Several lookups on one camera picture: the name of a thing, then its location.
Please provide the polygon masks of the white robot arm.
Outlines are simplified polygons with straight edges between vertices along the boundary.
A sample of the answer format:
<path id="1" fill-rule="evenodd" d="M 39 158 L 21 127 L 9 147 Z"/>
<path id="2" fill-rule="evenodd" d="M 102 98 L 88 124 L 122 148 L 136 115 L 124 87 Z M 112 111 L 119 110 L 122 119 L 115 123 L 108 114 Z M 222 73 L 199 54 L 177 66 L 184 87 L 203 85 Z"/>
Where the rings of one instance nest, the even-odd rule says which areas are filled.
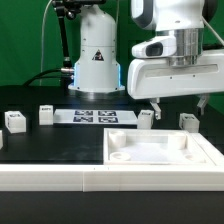
<path id="1" fill-rule="evenodd" d="M 94 97 L 122 89 L 134 99 L 148 99 L 153 107 L 163 97 L 199 94 L 200 108 L 208 95 L 224 91 L 224 49 L 202 49 L 203 12 L 215 0 L 131 0 L 131 17 L 156 36 L 132 47 L 134 60 L 127 85 L 120 84 L 116 61 L 114 20 L 98 6 L 83 6 L 81 52 L 69 88 Z"/>

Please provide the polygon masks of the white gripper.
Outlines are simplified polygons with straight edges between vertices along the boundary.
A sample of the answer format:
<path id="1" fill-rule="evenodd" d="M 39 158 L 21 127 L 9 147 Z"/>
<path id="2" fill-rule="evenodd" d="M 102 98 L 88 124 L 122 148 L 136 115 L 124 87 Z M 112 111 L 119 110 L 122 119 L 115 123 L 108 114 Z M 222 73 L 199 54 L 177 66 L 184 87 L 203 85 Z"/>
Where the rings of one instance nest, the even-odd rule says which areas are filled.
<path id="1" fill-rule="evenodd" d="M 161 119 L 159 98 L 202 94 L 197 104 L 202 116 L 210 99 L 205 93 L 224 91 L 224 49 L 204 51 L 195 65 L 172 66 L 170 59 L 176 52 L 174 36 L 156 36 L 132 47 L 128 94 L 151 99 L 157 120 Z"/>

